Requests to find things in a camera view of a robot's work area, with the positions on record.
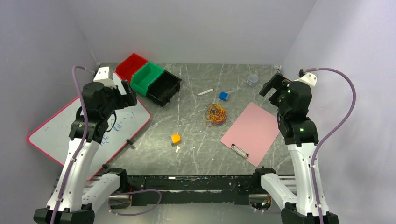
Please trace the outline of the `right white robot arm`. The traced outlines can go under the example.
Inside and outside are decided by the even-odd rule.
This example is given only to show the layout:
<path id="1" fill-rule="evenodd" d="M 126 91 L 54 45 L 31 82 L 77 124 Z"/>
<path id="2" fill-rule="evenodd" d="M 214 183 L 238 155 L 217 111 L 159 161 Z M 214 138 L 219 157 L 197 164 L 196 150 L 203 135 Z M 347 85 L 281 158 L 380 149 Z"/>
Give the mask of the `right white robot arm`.
<path id="1" fill-rule="evenodd" d="M 272 203 L 280 208 L 284 224 L 337 224 L 339 218 L 331 213 L 320 183 L 317 156 L 319 144 L 315 123 L 307 116 L 312 99 L 312 87 L 317 77 L 312 73 L 291 81 L 276 73 L 260 91 L 265 96 L 275 92 L 269 101 L 277 107 L 277 123 L 288 148 L 294 168 L 297 192 L 294 194 L 281 182 L 279 175 L 269 169 L 259 171 L 252 180 L 257 193 L 267 191 Z"/>

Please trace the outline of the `black plastic bin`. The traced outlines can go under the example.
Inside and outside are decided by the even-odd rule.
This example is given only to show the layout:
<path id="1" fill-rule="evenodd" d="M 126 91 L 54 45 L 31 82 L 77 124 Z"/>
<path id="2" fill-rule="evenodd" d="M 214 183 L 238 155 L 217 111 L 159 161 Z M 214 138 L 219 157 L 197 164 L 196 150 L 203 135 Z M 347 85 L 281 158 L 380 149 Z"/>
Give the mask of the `black plastic bin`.
<path id="1" fill-rule="evenodd" d="M 164 107 L 171 98 L 180 91 L 182 79 L 168 71 L 164 71 L 148 87 L 146 98 L 160 107 Z"/>

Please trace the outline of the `green plastic bin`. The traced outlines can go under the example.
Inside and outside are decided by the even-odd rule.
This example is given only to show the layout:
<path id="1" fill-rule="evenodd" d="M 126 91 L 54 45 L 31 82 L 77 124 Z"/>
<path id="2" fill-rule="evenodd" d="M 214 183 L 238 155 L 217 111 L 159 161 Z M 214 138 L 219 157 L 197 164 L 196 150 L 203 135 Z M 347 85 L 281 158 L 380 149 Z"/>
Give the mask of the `green plastic bin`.
<path id="1" fill-rule="evenodd" d="M 133 74 L 130 86 L 142 96 L 146 96 L 149 86 L 165 71 L 158 65 L 147 62 L 141 69 Z"/>

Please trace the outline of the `red plastic bin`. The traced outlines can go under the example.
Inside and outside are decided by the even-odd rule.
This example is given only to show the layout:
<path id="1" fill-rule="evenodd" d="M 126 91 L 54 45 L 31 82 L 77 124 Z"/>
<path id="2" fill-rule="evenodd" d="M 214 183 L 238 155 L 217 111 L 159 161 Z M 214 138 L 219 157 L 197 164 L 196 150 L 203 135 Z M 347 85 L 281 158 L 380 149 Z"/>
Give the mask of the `red plastic bin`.
<path id="1" fill-rule="evenodd" d="M 146 58 L 133 53 L 116 67 L 115 73 L 122 80 L 127 80 L 130 83 L 132 76 L 147 62 L 148 60 Z"/>

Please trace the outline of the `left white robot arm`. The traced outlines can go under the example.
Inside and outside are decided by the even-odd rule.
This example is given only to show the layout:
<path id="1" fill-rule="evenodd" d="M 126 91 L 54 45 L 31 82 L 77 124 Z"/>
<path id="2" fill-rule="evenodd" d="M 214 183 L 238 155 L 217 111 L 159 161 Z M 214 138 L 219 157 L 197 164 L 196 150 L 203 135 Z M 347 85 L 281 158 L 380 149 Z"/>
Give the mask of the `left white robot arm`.
<path id="1" fill-rule="evenodd" d="M 116 110 L 137 104 L 136 93 L 126 80 L 121 81 L 125 94 L 117 85 L 90 82 L 77 88 L 81 107 L 69 133 L 68 155 L 60 179 L 45 208 L 36 209 L 33 220 L 37 224 L 92 224 L 94 205 L 107 199 L 113 192 L 123 194 L 129 188 L 125 170 L 111 174 L 102 187 L 94 187 L 97 197 L 83 200 L 87 172 L 100 147 L 103 136 L 109 132 L 108 120 Z"/>

